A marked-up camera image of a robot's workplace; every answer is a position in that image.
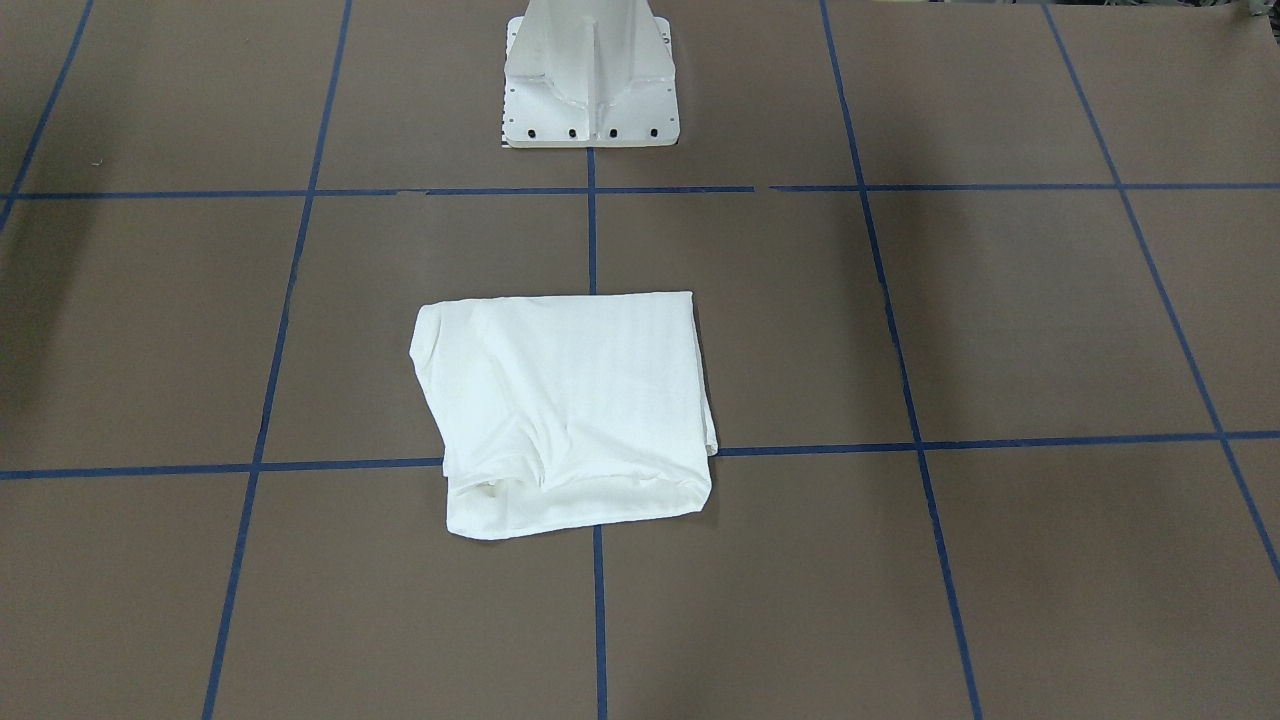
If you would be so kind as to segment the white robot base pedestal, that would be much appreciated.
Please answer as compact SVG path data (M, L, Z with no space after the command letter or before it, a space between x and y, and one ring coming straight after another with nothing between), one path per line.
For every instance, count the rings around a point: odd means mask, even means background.
M509 149L678 142L669 22L648 1L530 1L506 24L500 141Z

